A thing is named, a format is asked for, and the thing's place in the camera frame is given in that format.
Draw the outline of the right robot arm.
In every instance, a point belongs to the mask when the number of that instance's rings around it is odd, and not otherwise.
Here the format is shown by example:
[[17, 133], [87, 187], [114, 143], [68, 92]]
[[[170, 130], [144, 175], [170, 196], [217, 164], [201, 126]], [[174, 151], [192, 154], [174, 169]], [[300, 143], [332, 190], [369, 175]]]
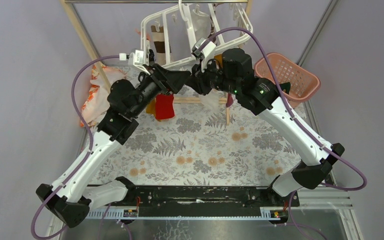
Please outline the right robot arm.
[[199, 64], [192, 67], [188, 86], [202, 95], [212, 89], [235, 95], [243, 108], [274, 127], [301, 157], [293, 169], [270, 184], [266, 198], [271, 205], [279, 206], [291, 192], [315, 189], [325, 180], [338, 160], [334, 155], [340, 156], [344, 147], [324, 140], [305, 122], [298, 124], [300, 117], [290, 115], [292, 108], [283, 102], [277, 86], [255, 75], [250, 55], [232, 48], [222, 53], [218, 63], [213, 53], [195, 49], [192, 54]]

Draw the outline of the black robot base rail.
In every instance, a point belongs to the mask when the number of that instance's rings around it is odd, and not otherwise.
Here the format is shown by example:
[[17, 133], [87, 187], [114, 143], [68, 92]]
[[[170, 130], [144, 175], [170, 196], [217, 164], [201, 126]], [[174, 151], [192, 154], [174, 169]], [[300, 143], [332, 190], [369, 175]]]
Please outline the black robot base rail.
[[266, 208], [280, 218], [300, 202], [296, 193], [281, 197], [261, 186], [135, 185], [113, 206], [135, 210], [139, 217], [244, 219], [262, 217]]

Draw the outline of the white plastic sock hanger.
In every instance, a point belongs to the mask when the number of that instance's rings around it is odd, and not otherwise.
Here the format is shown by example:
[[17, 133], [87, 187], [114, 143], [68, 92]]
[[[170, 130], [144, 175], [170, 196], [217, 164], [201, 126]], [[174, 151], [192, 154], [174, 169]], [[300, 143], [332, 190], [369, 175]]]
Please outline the white plastic sock hanger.
[[249, 14], [253, 2], [238, 0], [216, 2], [178, 0], [174, 6], [146, 16], [140, 25], [140, 48], [129, 55], [129, 64], [144, 71], [158, 63], [177, 70], [196, 61], [191, 53], [197, 43], [226, 27], [239, 27], [250, 32]]

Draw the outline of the brown mustard striped sock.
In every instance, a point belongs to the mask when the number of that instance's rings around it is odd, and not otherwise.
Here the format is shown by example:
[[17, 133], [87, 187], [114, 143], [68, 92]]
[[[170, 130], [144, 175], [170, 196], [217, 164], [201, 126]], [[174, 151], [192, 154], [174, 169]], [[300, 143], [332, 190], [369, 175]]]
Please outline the brown mustard striped sock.
[[145, 112], [149, 115], [156, 116], [156, 99], [154, 98], [151, 102], [146, 106]]

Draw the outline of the dark green sock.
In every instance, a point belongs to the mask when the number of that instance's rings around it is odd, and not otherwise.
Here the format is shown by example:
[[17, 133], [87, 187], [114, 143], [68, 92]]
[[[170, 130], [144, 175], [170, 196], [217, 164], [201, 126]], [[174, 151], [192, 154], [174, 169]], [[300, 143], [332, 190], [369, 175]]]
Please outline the dark green sock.
[[285, 94], [289, 94], [289, 93], [290, 93], [291, 86], [292, 86], [290, 82], [280, 83], [279, 86], [280, 86], [280, 89], [281, 89]]

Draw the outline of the red fluffy sock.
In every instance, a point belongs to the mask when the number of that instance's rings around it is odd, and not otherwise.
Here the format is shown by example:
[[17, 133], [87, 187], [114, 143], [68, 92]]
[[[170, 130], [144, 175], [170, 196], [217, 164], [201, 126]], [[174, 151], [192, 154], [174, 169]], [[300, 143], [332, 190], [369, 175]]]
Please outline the red fluffy sock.
[[175, 117], [174, 95], [159, 94], [156, 96], [155, 118], [158, 121], [168, 120]]

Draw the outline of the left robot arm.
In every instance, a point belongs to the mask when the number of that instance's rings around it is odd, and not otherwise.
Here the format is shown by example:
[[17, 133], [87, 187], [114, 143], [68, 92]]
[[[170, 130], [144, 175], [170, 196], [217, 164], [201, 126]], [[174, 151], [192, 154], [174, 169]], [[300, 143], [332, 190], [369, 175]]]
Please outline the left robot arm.
[[36, 194], [44, 207], [67, 227], [78, 226], [91, 210], [113, 202], [132, 204], [135, 192], [117, 178], [109, 183], [88, 188], [102, 164], [138, 127], [137, 117], [158, 94], [176, 94], [192, 73], [168, 70], [158, 64], [148, 66], [139, 76], [139, 85], [127, 79], [115, 81], [107, 100], [110, 107], [91, 136], [85, 149], [72, 165], [52, 184], [42, 183]]

